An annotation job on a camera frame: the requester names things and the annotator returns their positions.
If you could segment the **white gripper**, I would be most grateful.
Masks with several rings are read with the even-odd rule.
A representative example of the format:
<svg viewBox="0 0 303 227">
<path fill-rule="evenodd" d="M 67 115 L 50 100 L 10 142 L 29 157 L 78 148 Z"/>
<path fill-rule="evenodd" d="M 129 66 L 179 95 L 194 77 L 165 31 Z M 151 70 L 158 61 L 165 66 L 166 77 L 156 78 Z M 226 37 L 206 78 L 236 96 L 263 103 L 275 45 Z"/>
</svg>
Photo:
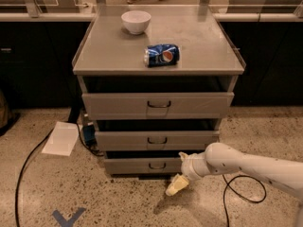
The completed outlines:
<svg viewBox="0 0 303 227">
<path fill-rule="evenodd" d="M 179 153 L 182 164 L 181 172 L 183 175 L 176 174 L 169 184 L 166 195 L 173 196 L 182 189 L 186 188 L 189 181 L 197 181 L 209 174 L 206 164 L 205 155 L 203 153 L 186 154 Z"/>
</svg>

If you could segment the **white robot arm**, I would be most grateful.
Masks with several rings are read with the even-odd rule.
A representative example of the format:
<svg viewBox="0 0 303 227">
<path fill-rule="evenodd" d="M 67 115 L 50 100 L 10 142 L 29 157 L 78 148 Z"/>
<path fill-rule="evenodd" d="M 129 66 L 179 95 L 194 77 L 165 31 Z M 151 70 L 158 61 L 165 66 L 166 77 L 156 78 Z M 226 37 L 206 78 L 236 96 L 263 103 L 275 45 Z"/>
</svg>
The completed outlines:
<svg viewBox="0 0 303 227">
<path fill-rule="evenodd" d="M 173 196 L 192 181 L 207 175 L 243 172 L 260 184 L 267 183 L 303 201 L 303 163 L 240 152 L 223 143 L 212 143 L 202 153 L 181 157 L 181 172 L 171 180 L 166 190 Z"/>
</svg>

